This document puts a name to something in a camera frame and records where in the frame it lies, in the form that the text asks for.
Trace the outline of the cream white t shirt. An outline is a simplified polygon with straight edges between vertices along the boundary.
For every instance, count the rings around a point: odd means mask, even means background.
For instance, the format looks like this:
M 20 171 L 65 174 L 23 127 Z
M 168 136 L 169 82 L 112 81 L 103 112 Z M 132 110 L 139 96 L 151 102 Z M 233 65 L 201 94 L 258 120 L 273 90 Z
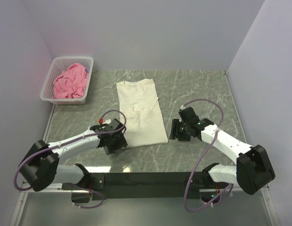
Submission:
M 128 148 L 168 143 L 154 80 L 116 83 Z

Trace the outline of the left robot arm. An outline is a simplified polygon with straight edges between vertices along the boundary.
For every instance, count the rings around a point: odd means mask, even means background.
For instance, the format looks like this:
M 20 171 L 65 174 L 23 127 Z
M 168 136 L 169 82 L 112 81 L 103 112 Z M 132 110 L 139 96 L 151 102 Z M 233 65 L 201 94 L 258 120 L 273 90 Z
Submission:
M 53 183 L 90 188 L 94 179 L 83 165 L 77 163 L 66 166 L 61 165 L 61 162 L 96 148 L 104 148 L 106 154 L 112 154 L 127 146 L 123 134 L 125 130 L 123 123 L 113 119 L 109 124 L 92 126 L 85 132 L 62 141 L 48 144 L 43 140 L 37 141 L 18 166 L 17 172 L 22 174 L 30 188 L 36 192 Z

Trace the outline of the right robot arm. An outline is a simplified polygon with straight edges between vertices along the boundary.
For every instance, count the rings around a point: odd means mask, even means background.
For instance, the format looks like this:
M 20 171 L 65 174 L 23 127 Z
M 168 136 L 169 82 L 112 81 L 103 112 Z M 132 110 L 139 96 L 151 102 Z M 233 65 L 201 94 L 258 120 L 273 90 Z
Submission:
M 197 138 L 211 144 L 230 160 L 234 166 L 213 163 L 202 170 L 198 185 L 211 186 L 216 183 L 239 185 L 247 194 L 253 195 L 276 177 L 266 149 L 241 142 L 207 118 L 199 119 L 192 107 L 181 107 L 179 119 L 172 120 L 170 140 L 190 141 Z

